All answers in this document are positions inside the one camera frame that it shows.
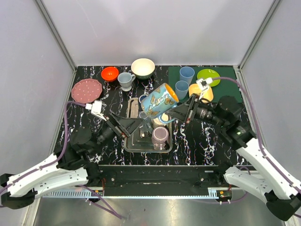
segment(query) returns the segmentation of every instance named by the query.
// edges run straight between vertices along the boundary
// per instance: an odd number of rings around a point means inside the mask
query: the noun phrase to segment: blue plastic cup
[[[192,67],[182,67],[180,69],[180,81],[185,81],[190,84],[194,74],[195,72]]]
[[[175,84],[175,93],[178,96],[179,100],[183,100],[189,90],[189,84],[186,81],[178,81]]]

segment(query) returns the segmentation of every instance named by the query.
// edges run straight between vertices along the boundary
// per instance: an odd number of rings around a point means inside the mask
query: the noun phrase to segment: metal floor
[[[241,191],[236,191],[234,199],[241,195]],[[42,198],[34,226],[284,226],[264,203],[250,194],[239,203],[222,206],[198,200],[112,199],[108,202],[124,219],[89,206],[83,199]]]

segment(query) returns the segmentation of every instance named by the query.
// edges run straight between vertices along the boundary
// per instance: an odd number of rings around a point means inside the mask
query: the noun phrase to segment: dark green placemat
[[[226,67],[226,66],[223,66],[223,67],[192,67],[192,68],[195,71],[195,75],[192,79],[191,84],[196,83],[197,74],[199,71],[201,71],[203,69],[212,69],[212,70],[218,72],[221,77],[229,77],[232,79],[236,79],[234,69],[231,66],[229,66],[229,67]],[[168,68],[168,84],[171,86],[171,88],[173,88],[173,90],[175,90],[175,84],[180,79],[180,69],[181,69],[181,67],[179,67],[179,66],[171,66]],[[217,103],[222,96],[233,96],[239,103],[242,102],[238,86],[231,81],[221,80],[221,82],[217,86],[212,87],[212,91],[213,91],[213,96],[214,96],[213,101],[212,101],[213,103]],[[188,98],[189,98],[189,94],[187,94],[187,96],[183,100],[180,100],[180,102],[184,102]]]

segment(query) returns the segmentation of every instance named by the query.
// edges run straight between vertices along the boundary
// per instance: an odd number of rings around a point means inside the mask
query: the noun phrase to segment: marble tabletop
[[[74,84],[82,79],[97,79],[103,85],[99,99],[103,102],[104,114],[114,112],[126,117],[129,99],[149,94],[162,83],[168,83],[168,67],[156,66],[154,75],[148,80],[135,79],[133,89],[129,92],[122,91],[118,81],[104,81],[101,78],[101,71],[105,68],[103,66],[79,66]],[[117,68],[119,73],[131,72],[130,66]],[[78,127],[89,127],[97,134],[104,124],[103,120],[94,117],[80,106],[69,105],[67,114],[69,134]],[[245,108],[240,118],[241,121],[248,123]],[[169,153],[129,153],[123,148],[124,140],[114,137],[99,150],[99,154],[91,156],[90,160],[100,165],[218,165],[224,161],[231,161],[233,165],[248,164],[243,157],[221,141],[218,137],[219,128],[215,126],[198,121],[185,125],[175,120],[172,122],[172,129],[173,149]],[[63,146],[63,138],[62,122],[56,141],[57,146]]]

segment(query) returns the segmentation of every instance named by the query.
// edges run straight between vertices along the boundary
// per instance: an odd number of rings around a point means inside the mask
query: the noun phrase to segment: butterfly mug
[[[167,124],[174,119],[164,121],[162,114],[168,109],[176,107],[178,102],[179,99],[173,89],[167,83],[163,83],[142,100],[141,108],[149,118],[159,118],[161,123]]]

